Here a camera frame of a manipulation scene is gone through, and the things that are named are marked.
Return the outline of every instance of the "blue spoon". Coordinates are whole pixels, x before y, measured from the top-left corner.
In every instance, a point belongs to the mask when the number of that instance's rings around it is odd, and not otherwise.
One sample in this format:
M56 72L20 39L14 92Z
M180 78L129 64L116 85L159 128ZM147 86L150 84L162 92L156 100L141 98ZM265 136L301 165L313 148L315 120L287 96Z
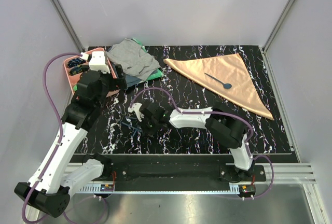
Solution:
M218 80L217 78L214 78L212 75L209 75L207 73L205 73L207 76L211 77L212 79L218 81L219 83L223 84L225 89L230 89L232 87L232 84L230 83L223 83L222 81Z

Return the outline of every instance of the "white wall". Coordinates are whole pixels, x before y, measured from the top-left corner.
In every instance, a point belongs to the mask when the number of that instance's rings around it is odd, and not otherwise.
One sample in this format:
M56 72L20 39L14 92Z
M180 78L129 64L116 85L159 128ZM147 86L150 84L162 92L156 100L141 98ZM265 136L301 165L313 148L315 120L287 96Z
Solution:
M332 220L332 0L297 0L268 50L303 162Z
M23 202L14 194L46 155L57 131L44 96L43 67L53 56L77 51L50 0L0 0L0 222L19 223ZM61 61L48 73L59 110L69 95Z
M60 0L84 46L263 45L287 0Z

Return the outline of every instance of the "marble pattern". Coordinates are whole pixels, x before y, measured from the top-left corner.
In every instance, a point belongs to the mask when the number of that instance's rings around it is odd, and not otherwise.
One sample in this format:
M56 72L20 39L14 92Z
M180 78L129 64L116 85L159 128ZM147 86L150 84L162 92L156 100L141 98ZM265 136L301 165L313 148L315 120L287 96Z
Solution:
M159 132L155 137L144 136L139 130L135 116L128 113L128 106L137 92L149 87L166 89L182 108L205 108L221 101L230 113L241 116L253 126L255 134L250 140L250 150L253 153L290 153L283 122L258 46L151 46L146 49L159 61L164 76L108 98L100 118L79 145L76 153L228 153L226 148L213 140L207 130L171 128ZM190 60L234 53L239 53L242 57L258 95L271 111L274 121L221 98L163 63L165 58ZM142 100L158 103L165 108L170 107L170 100L160 91L144 92L138 99L139 102Z

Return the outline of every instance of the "floor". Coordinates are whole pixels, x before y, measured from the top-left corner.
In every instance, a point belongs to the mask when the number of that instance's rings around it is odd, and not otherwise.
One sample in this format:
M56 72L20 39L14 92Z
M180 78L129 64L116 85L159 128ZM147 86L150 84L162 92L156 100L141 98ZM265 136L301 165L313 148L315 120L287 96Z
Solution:
M76 194L67 209L86 198ZM225 200L216 195L111 195L107 215L100 224L314 224L301 185L274 185L261 199ZM103 204L88 199L68 213L79 224L93 223L103 213ZM68 223L63 216L48 217L43 224Z
M183 108L204 108L216 101L223 102L230 113L246 119L255 131L250 141L253 153L290 153L284 125L269 82L267 70L258 46L151 46L146 47L161 65L164 77L131 87L120 92L104 104L103 113L79 145L75 153L103 154L225 154L227 149L213 140L210 133L200 129L169 129L151 138L135 132L135 120L128 118L127 108L137 92L148 87L162 87L174 96ZM190 60L239 53L262 102L271 111L274 121L265 119L205 90L166 66L163 59ZM161 92L146 92L143 99L169 106L168 98Z

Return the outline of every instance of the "orange fabric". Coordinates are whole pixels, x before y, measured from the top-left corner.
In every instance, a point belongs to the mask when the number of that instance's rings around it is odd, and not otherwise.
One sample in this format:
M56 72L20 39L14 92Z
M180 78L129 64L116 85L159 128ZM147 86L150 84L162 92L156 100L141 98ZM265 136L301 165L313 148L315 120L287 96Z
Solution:
M270 111L266 109L260 100L249 72L238 54L188 61L164 59L164 63L234 104L255 114L274 120ZM223 83L232 84L232 87L224 89L220 82L207 76L205 73Z

